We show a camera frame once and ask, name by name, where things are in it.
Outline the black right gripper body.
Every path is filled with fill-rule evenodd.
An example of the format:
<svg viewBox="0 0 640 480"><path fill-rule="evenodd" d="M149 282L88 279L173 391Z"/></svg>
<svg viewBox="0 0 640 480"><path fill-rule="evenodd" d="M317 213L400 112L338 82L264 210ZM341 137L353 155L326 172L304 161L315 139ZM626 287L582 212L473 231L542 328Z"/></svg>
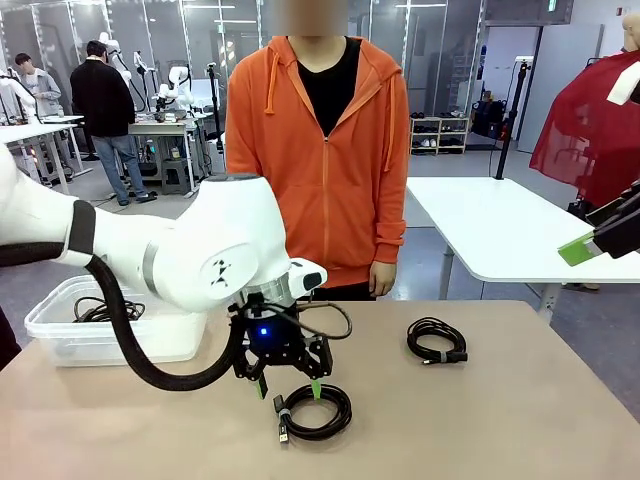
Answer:
<svg viewBox="0 0 640 480"><path fill-rule="evenodd" d="M601 253L617 259L639 249L639 182L635 181L608 204L592 211L587 222L592 243Z"/></svg>

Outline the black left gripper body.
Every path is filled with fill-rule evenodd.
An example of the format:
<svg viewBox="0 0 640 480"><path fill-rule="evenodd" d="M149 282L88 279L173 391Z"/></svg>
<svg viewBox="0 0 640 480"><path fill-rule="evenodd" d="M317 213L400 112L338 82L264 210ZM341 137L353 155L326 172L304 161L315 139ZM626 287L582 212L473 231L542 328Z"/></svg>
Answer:
<svg viewBox="0 0 640 480"><path fill-rule="evenodd" d="M244 364L296 364L305 358L305 340L297 306L250 294L239 310L244 338L237 357Z"/></svg>

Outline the person's left hand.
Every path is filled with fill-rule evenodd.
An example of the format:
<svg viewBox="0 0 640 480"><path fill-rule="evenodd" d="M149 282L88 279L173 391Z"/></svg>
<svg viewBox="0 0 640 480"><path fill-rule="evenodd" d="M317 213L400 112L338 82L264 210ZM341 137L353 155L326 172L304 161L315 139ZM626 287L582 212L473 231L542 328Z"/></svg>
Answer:
<svg viewBox="0 0 640 480"><path fill-rule="evenodd" d="M387 295L393 288L397 276L396 263L374 261L369 273L369 292L372 297Z"/></svg>

